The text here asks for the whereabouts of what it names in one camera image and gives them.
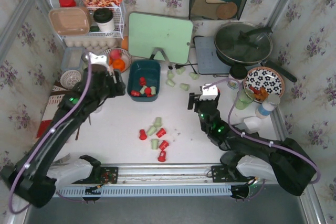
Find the grey glass cup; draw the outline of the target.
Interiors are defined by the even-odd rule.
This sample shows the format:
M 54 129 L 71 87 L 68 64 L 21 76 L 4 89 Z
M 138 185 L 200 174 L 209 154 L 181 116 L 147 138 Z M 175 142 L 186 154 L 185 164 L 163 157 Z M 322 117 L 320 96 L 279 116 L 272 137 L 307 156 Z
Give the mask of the grey glass cup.
M 83 62 L 85 63 L 90 63 L 91 62 L 91 59 L 90 59 L 90 52 L 84 52 L 82 55 L 81 55 L 81 59 Z

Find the carrot pieces on plate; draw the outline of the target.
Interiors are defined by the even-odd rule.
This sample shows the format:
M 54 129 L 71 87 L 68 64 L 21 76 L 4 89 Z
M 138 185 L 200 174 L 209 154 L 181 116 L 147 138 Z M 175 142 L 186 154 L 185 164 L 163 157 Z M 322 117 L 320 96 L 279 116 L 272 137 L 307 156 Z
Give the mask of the carrot pieces on plate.
M 249 89 L 255 94 L 255 99 L 257 101 L 264 101 L 269 96 L 264 87 L 260 87 L 260 89 L 257 89 L 255 87 L 250 86 Z

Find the white plastic scoop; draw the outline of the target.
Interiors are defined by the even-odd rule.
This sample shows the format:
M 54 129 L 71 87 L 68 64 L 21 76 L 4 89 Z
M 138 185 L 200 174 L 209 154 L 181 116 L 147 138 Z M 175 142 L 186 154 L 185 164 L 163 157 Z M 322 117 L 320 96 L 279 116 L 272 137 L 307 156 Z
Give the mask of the white plastic scoop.
M 253 134 L 261 129 L 261 126 L 263 124 L 262 122 L 262 119 L 256 116 L 252 116 L 249 118 L 244 118 L 243 121 L 235 125 L 235 127 L 239 130 L 245 131 L 248 134 Z

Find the metal cutting board stand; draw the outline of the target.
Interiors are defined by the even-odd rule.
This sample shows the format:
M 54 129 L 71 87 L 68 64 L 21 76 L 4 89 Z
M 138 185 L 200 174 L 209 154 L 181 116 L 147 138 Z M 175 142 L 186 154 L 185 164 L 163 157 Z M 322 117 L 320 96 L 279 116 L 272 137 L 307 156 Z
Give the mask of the metal cutting board stand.
M 173 64 L 170 62 L 168 56 L 166 55 L 165 51 L 162 48 L 155 47 L 149 59 L 150 60 L 163 60 L 170 69 L 173 68 Z

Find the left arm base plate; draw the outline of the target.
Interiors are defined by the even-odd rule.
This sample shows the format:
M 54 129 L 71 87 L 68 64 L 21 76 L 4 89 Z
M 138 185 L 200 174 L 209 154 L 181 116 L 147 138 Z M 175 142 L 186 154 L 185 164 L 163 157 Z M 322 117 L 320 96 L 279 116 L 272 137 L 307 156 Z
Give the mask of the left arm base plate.
M 103 166 L 94 168 L 86 179 L 86 184 L 116 184 L 118 181 L 118 167 Z

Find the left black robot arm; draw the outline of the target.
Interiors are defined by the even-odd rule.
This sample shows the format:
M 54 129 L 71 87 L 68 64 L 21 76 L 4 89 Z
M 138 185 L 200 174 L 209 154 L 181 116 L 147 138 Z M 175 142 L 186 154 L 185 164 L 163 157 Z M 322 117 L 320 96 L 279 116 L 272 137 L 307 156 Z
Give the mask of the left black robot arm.
M 57 180 L 48 177 L 47 172 L 71 134 L 106 99 L 125 95 L 120 71 L 85 70 L 84 74 L 83 80 L 63 96 L 50 126 L 30 151 L 15 165 L 1 170 L 1 179 L 11 195 L 37 208 L 45 206 L 56 192 Z

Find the grey induction cooker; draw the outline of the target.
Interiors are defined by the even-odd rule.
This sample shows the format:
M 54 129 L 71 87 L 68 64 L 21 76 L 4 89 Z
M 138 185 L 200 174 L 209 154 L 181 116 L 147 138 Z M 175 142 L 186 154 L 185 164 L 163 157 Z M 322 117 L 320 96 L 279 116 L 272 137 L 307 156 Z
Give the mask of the grey induction cooker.
M 217 56 L 214 37 L 195 36 L 193 43 L 196 51 L 198 72 L 201 75 L 228 75 L 230 66 Z

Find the red coffee capsule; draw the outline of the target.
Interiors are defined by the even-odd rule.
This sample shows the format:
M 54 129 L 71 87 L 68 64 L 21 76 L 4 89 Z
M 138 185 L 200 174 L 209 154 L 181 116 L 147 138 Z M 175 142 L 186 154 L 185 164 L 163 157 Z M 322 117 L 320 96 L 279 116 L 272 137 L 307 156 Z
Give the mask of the red coffee capsule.
M 152 95 L 152 89 L 150 87 L 146 87 L 144 89 L 144 92 L 146 94 L 147 97 L 151 96 Z
M 139 85 L 140 86 L 145 86 L 146 85 L 146 79 L 145 79 L 145 77 L 140 77 L 139 78 Z
M 142 141 L 147 139 L 147 134 L 144 129 L 139 130 L 139 139 Z
M 159 146 L 159 149 L 160 149 L 161 151 L 164 151 L 168 146 L 169 146 L 169 142 L 166 141 L 166 140 L 163 140 L 163 141 L 161 142 L 160 146 Z
M 133 97 L 139 97 L 141 95 L 141 93 L 137 90 L 132 90 L 130 94 Z
M 156 136 L 157 136 L 158 138 L 161 138 L 161 137 L 163 137 L 165 134 L 166 134 L 166 130 L 165 130 L 165 128 L 160 128 L 160 129 L 158 130 L 158 132 L 156 133 Z
M 157 160 L 161 163 L 165 162 L 166 161 L 166 151 L 160 151 L 160 154 Z

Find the black lid seasoning jar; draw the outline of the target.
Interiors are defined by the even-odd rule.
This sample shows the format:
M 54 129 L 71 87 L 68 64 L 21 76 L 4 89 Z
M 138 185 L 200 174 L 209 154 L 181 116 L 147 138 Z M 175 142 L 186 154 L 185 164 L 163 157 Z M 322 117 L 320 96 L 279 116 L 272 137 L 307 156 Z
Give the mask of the black lid seasoning jar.
M 227 82 L 227 85 L 231 89 L 237 89 L 239 88 L 240 84 L 243 82 L 243 80 L 247 77 L 247 69 L 240 64 L 233 65 L 229 70 L 229 80 Z

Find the teal plastic storage basket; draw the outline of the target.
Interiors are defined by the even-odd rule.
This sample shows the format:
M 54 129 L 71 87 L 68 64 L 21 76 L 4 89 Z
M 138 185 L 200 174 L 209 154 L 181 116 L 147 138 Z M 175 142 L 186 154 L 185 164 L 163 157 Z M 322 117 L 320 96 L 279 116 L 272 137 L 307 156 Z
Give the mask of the teal plastic storage basket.
M 127 94 L 135 102 L 153 102 L 160 90 L 161 67 L 155 60 L 137 60 L 131 64 Z

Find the pink peach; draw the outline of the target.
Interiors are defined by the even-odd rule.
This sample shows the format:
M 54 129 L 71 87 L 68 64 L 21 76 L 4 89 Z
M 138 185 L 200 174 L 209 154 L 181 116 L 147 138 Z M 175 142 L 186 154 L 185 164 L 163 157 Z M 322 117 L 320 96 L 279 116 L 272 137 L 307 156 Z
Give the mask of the pink peach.
M 114 48 L 110 51 L 109 56 L 112 60 L 120 59 L 122 57 L 122 50 L 118 48 Z

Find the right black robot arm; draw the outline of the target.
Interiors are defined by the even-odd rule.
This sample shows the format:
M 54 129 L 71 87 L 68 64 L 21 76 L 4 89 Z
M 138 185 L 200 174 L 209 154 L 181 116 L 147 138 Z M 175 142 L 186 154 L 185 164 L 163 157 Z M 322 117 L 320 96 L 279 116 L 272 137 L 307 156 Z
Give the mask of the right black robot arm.
M 238 163 L 245 156 L 253 156 L 270 165 L 282 189 L 301 196 L 317 172 L 303 148 L 289 137 L 284 141 L 271 141 L 258 133 L 239 133 L 236 127 L 221 119 L 218 102 L 218 97 L 202 100 L 199 94 L 190 93 L 187 108 L 198 114 L 201 130 L 224 151 L 220 162 L 227 167 L 229 175 L 235 181 L 244 177 L 243 172 L 238 170 Z

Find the white strainer basket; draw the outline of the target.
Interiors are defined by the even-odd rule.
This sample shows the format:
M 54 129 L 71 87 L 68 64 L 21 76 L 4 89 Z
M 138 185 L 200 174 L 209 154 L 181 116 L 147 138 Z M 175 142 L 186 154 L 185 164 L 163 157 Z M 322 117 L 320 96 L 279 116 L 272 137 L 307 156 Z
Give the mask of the white strainer basket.
M 81 73 L 77 70 L 68 70 L 60 78 L 60 84 L 66 89 L 72 89 L 81 81 Z

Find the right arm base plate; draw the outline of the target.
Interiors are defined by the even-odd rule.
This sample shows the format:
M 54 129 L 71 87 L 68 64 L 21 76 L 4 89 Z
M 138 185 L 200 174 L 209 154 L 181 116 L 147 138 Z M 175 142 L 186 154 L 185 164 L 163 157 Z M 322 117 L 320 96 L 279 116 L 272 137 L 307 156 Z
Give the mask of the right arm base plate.
M 214 183 L 246 183 L 253 179 L 253 177 L 243 176 L 236 168 L 228 168 L 226 165 L 212 166 L 211 174 Z

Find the green glass cup right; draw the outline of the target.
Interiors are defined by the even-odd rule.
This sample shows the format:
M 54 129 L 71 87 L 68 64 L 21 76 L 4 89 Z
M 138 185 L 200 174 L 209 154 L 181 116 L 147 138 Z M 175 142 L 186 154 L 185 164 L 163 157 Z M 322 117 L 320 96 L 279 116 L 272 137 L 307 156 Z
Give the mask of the green glass cup right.
M 243 89 L 238 97 L 235 108 L 238 110 L 246 109 L 255 99 L 255 94 L 248 89 Z

